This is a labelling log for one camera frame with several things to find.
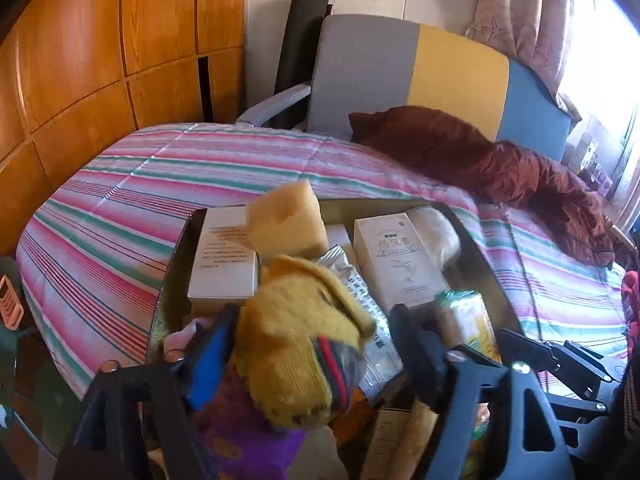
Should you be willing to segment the tall cream medicine box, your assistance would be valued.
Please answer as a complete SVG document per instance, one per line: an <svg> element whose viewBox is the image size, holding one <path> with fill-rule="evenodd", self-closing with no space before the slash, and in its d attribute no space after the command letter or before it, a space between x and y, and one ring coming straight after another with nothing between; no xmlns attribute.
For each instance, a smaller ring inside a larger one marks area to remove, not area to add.
<svg viewBox="0 0 640 480"><path fill-rule="evenodd" d="M258 257L246 234L246 207L208 208L189 282L192 316L242 306L258 285Z"/></svg>

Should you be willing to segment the green yellow cracker pack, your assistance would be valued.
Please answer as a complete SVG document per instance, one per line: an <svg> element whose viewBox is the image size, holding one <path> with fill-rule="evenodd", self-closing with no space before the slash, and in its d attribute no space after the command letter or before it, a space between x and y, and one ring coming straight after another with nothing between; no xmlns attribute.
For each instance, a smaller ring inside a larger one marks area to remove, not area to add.
<svg viewBox="0 0 640 480"><path fill-rule="evenodd" d="M435 297L436 318L448 348L466 344L496 362L501 356L482 295L475 290L448 290Z"/></svg>

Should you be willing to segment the yellow patterned sock ball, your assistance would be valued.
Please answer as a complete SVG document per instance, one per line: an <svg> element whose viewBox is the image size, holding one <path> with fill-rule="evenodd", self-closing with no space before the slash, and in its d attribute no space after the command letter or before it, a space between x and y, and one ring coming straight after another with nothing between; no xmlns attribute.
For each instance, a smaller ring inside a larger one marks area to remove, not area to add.
<svg viewBox="0 0 640 480"><path fill-rule="evenodd" d="M371 315L325 266L277 256L240 310L235 367L273 426L321 427L348 411L375 329Z"/></svg>

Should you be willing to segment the purple snack packet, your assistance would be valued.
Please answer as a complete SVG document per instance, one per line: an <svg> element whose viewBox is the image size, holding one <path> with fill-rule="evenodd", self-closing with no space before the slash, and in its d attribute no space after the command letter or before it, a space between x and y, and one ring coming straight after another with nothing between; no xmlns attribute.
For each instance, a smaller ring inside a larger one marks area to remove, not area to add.
<svg viewBox="0 0 640 480"><path fill-rule="evenodd" d="M304 430L272 426L236 370L224 374L192 422L216 471L229 479L284 479L306 438Z"/></svg>

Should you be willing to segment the cream illustrated medicine box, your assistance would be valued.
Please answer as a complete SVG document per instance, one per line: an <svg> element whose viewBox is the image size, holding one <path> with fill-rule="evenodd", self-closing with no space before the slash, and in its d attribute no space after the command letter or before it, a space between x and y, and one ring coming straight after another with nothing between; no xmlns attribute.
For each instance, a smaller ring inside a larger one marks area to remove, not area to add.
<svg viewBox="0 0 640 480"><path fill-rule="evenodd" d="M386 313L396 304L423 306L449 289L404 212L356 219L352 246L371 296Z"/></svg>

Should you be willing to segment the yellow sponge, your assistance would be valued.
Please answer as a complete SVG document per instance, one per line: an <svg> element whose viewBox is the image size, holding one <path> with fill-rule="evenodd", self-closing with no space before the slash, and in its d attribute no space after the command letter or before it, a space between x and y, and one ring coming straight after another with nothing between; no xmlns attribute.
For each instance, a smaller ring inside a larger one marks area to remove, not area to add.
<svg viewBox="0 0 640 480"><path fill-rule="evenodd" d="M246 230L262 262L280 255L314 259L329 249L319 201L306 179L282 185L249 203Z"/></svg>

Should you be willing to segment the pink sock roll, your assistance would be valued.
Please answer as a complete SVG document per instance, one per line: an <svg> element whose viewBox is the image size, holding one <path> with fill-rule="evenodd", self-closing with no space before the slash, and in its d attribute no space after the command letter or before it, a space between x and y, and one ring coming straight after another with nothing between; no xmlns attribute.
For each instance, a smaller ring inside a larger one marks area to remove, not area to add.
<svg viewBox="0 0 640 480"><path fill-rule="evenodd" d="M211 318L192 318L182 330L168 335L164 340L163 361L195 363L204 351L212 326Z"/></svg>

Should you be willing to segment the brown sponge block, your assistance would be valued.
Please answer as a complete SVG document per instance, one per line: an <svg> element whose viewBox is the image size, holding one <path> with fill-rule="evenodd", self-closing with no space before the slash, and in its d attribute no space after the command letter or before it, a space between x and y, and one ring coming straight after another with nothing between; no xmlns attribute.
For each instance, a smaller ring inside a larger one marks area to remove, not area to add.
<svg viewBox="0 0 640 480"><path fill-rule="evenodd" d="M461 254L459 235L442 212L431 206L416 207L407 211L434 265L440 270L453 263Z"/></svg>

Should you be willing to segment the white soap box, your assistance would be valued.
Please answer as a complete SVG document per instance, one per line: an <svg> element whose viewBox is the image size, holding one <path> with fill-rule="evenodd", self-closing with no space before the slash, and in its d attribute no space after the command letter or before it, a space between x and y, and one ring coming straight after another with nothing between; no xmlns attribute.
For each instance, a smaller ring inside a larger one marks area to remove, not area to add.
<svg viewBox="0 0 640 480"><path fill-rule="evenodd" d="M346 254L348 261L353 266L359 266L356 252L352 247L352 241L349 238L344 224L327 224L326 235L328 236L329 248L332 248L333 246L341 246Z"/></svg>

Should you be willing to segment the gold metal tray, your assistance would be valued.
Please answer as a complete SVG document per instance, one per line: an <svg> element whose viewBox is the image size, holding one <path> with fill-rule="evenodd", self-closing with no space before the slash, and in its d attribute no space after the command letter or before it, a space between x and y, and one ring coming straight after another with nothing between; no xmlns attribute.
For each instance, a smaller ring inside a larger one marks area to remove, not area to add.
<svg viewBox="0 0 640 480"><path fill-rule="evenodd" d="M397 310L414 324L434 318L445 290L474 290L474 326L518 328L506 294L449 208L460 240L457 277L432 260L411 216L411 200L313 200L293 205L199 209L186 220L160 290L157 318L168 322L154 359L175 378L160 449L171 478L281 479L317 431L347 413L352 395L376 373L389 382L404 368ZM395 307L356 269L335 270L326 229L370 229Z"/></svg>

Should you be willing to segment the striped tablecloth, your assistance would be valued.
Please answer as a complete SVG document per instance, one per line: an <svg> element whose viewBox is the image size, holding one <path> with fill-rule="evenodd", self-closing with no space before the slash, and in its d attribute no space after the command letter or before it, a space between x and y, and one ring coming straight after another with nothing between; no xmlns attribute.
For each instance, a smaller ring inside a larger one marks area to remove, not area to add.
<svg viewBox="0 0 640 480"><path fill-rule="evenodd" d="M471 234L526 336L627 356L621 266L577 263L531 212L488 205L327 136L218 124L131 133L64 182L16 248L26 301L70 390L107 360L140 364L167 266L194 210L242 205L308 180L321 198L447 205Z"/></svg>

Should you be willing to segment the red cloth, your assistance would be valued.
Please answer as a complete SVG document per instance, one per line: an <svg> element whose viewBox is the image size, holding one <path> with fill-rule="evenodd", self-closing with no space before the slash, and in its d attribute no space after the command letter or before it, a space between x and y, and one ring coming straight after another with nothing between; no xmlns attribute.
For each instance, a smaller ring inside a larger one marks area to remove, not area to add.
<svg viewBox="0 0 640 480"><path fill-rule="evenodd" d="M639 273L628 271L620 285L627 334L631 342L639 335Z"/></svg>

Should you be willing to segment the maroon jacket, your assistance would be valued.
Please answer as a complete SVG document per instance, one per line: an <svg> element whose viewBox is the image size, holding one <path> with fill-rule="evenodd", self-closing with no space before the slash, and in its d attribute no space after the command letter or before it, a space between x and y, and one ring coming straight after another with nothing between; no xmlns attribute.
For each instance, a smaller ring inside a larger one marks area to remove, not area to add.
<svg viewBox="0 0 640 480"><path fill-rule="evenodd" d="M559 162L510 141L487 140L441 110L398 106L349 115L352 140L485 202L525 208L555 244L588 266L615 259L600 196Z"/></svg>

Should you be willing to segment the cluttered side desk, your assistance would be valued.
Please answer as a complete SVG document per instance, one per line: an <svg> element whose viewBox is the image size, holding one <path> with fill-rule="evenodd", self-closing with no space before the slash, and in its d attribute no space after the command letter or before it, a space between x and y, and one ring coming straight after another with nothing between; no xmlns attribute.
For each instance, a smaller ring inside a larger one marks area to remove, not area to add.
<svg viewBox="0 0 640 480"><path fill-rule="evenodd" d="M626 131L608 132L597 118L580 122L568 136L562 163L575 170L602 198L610 233L628 250L639 220L639 118L629 119Z"/></svg>

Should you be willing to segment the wooden wardrobe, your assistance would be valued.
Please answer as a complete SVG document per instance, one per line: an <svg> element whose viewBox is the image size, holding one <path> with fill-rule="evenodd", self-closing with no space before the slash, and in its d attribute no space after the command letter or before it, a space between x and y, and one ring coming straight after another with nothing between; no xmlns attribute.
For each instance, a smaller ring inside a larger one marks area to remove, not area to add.
<svg viewBox="0 0 640 480"><path fill-rule="evenodd" d="M94 156L140 128L232 122L245 0L30 0L1 44L1 251Z"/></svg>

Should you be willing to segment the grey yellow blue chair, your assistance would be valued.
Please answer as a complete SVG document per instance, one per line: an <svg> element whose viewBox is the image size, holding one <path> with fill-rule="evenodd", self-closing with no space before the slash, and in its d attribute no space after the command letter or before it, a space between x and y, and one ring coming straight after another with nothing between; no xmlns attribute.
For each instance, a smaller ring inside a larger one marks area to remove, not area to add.
<svg viewBox="0 0 640 480"><path fill-rule="evenodd" d="M572 123L520 62L445 29L364 14L326 18L311 80L250 107L238 121L261 127L300 101L308 103L306 131L341 140L352 138L349 114L416 105L555 160Z"/></svg>

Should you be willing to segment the black rolled mat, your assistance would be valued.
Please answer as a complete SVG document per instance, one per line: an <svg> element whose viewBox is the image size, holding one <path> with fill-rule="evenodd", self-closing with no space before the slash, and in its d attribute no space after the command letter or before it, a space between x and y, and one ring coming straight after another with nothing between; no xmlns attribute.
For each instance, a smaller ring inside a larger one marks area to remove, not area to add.
<svg viewBox="0 0 640 480"><path fill-rule="evenodd" d="M330 0L291 0L274 92L310 84L322 22L331 11Z"/></svg>

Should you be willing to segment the patterned curtain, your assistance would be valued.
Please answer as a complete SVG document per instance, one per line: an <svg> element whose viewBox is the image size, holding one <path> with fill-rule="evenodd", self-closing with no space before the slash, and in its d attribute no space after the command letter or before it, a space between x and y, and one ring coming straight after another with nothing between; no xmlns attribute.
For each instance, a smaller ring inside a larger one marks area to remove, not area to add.
<svg viewBox="0 0 640 480"><path fill-rule="evenodd" d="M530 68L552 102L579 122L578 109L561 91L573 14L574 0L477 0L465 37Z"/></svg>

